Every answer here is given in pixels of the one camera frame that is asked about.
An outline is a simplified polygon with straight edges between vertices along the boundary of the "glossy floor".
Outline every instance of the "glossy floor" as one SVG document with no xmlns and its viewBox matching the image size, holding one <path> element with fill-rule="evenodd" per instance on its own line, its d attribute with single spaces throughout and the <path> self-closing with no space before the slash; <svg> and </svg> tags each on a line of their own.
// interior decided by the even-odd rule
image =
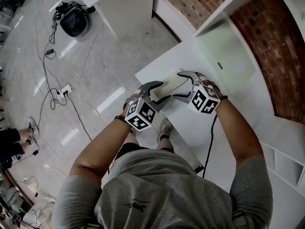
<svg viewBox="0 0 305 229">
<path fill-rule="evenodd" d="M 12 128 L 27 127 L 30 116 L 39 120 L 42 99 L 47 91 L 36 43 L 42 57 L 52 31 L 54 8 L 61 1 L 71 0 L 26 0 L 10 21 L 13 30 L 0 52 L 0 65 L 4 68 L 2 76 L 6 77 L 4 97 L 10 100 L 3 108 Z M 58 26 L 55 45 L 47 47 L 56 51 L 54 59 L 46 59 L 46 66 L 58 79 L 57 82 L 48 74 L 51 87 L 62 88 L 76 82 L 101 24 L 99 15 L 96 12 L 91 14 L 89 31 L 80 39 L 69 37 Z M 176 44 L 177 41 L 156 18 L 120 40 L 106 24 L 101 26 L 82 76 L 71 93 L 91 138 L 122 111 L 126 97 L 140 86 L 134 74 Z M 152 128 L 138 133 L 137 138 L 142 146 L 156 148 L 157 133 Z M 177 133 L 173 135 L 173 142 L 180 144 L 180 153 L 183 154 L 186 145 Z M 47 97 L 38 135 L 39 154 L 14 165 L 10 172 L 18 181 L 34 176 L 40 191 L 56 197 L 72 163 L 88 143 L 89 138 L 71 102 L 51 110 L 50 98 Z M 36 148 L 30 146 L 23 157 L 32 154 Z M 33 197 L 34 193 L 25 184 L 20 186 L 30 198 Z"/>
</svg>

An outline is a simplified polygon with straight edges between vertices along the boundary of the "shoe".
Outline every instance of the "shoe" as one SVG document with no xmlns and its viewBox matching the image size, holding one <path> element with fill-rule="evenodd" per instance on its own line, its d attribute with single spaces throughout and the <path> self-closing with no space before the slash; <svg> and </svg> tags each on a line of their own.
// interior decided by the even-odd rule
<svg viewBox="0 0 305 229">
<path fill-rule="evenodd" d="M 36 139 L 32 136 L 29 136 L 26 142 L 29 143 L 30 145 L 37 144 Z"/>
<path fill-rule="evenodd" d="M 29 118 L 29 127 L 28 128 L 31 128 L 33 130 L 33 135 L 38 135 L 39 134 L 39 128 L 36 125 L 36 122 L 35 122 L 33 117 Z"/>
<path fill-rule="evenodd" d="M 168 119 L 164 119 L 161 124 L 161 132 L 158 136 L 158 143 L 160 143 L 163 138 L 170 138 L 172 129 L 172 123 Z"/>
</svg>

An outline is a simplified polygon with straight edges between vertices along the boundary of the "white box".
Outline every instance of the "white box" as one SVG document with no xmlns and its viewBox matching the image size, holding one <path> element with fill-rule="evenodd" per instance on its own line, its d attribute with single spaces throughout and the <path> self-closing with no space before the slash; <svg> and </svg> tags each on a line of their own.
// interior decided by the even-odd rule
<svg viewBox="0 0 305 229">
<path fill-rule="evenodd" d="M 220 99 L 213 87 L 199 85 L 188 107 L 195 112 L 211 114 L 220 103 Z"/>
<path fill-rule="evenodd" d="M 158 116 L 158 113 L 144 99 L 138 98 L 129 105 L 125 121 L 140 132 L 151 127 Z"/>
</svg>

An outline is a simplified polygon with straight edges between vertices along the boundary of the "power strip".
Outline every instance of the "power strip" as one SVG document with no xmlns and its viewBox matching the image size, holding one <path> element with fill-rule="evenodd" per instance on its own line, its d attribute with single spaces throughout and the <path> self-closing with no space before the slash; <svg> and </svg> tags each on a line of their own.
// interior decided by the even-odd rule
<svg viewBox="0 0 305 229">
<path fill-rule="evenodd" d="M 58 97 L 59 97 L 60 99 L 65 98 L 65 96 L 63 95 L 64 92 L 66 92 L 66 93 L 68 93 L 68 94 L 69 94 L 70 92 L 72 92 L 72 89 L 71 89 L 70 85 L 66 85 L 64 88 L 61 89 L 60 94 L 58 95 Z"/>
</svg>

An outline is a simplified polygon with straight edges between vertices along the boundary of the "gray t-shirt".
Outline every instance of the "gray t-shirt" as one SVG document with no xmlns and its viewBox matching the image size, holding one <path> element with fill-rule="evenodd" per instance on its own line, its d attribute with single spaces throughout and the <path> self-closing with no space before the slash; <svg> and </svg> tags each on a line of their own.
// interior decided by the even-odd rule
<svg viewBox="0 0 305 229">
<path fill-rule="evenodd" d="M 105 228 L 265 228 L 272 207 L 263 156 L 245 162 L 227 193 L 197 176 L 182 157 L 145 149 L 117 159 L 103 190 L 80 176 L 68 177 L 52 228 L 81 228 L 94 217 Z"/>
</svg>

